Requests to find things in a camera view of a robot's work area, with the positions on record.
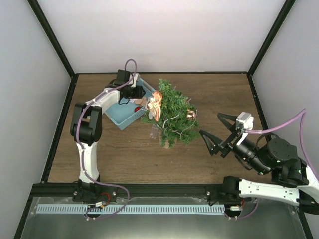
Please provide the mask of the gingerbread figure ornament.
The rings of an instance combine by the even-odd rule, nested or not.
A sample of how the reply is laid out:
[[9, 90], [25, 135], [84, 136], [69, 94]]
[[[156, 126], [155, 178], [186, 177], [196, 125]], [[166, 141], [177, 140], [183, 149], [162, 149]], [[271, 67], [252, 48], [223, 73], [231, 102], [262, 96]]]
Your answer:
[[155, 121], [159, 121], [161, 116], [161, 101], [162, 94], [160, 91], [156, 90], [152, 93], [152, 96], [148, 99], [146, 104], [147, 109], [149, 110], [149, 119], [154, 119]]

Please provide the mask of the clear battery box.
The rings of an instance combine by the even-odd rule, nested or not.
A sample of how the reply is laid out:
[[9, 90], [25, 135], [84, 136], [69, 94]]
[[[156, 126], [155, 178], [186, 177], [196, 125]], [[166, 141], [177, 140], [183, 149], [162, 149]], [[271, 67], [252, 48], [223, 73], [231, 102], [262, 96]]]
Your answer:
[[159, 128], [153, 124], [151, 127], [150, 138], [156, 139], [158, 135], [158, 131], [159, 131]]

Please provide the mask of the small green christmas tree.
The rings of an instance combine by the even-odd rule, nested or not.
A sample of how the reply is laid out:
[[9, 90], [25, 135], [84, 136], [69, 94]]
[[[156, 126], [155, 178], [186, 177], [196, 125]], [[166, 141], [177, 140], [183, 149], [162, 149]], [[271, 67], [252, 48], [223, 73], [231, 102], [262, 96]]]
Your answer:
[[197, 108], [190, 102], [190, 98], [177, 90], [169, 80], [159, 79], [158, 91], [162, 94], [161, 116], [159, 121], [149, 119], [147, 109], [142, 116], [143, 123], [154, 124], [159, 128], [159, 144], [162, 148], [170, 149], [180, 141], [189, 144], [199, 137], [199, 123], [187, 119], [187, 110], [196, 111]]

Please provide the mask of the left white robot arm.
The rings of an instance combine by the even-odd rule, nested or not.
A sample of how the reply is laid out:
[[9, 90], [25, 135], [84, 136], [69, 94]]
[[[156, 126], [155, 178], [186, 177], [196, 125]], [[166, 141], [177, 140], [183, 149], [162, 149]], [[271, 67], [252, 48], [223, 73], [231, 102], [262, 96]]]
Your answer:
[[142, 98], [145, 93], [143, 87], [137, 84], [139, 80], [138, 73], [119, 70], [117, 77], [100, 94], [74, 106], [70, 134], [79, 151], [79, 180], [89, 184], [84, 195], [90, 201], [97, 201], [102, 195], [101, 187], [94, 183], [99, 179], [97, 144], [102, 136], [103, 114], [122, 98]]

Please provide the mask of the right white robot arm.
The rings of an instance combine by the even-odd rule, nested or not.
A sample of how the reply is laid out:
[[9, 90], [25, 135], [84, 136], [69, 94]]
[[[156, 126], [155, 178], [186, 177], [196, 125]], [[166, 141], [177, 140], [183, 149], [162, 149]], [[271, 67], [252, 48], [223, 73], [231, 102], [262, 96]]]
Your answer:
[[250, 113], [242, 112], [238, 116], [218, 113], [217, 117], [230, 131], [230, 135], [222, 140], [200, 130], [209, 154], [220, 154], [225, 158], [233, 153], [246, 170], [255, 170], [260, 176], [271, 175], [271, 183], [224, 177], [221, 186], [224, 199], [268, 199], [318, 215], [319, 177], [311, 169], [310, 163], [298, 156], [296, 146], [274, 134], [274, 128], [253, 130], [254, 118]]

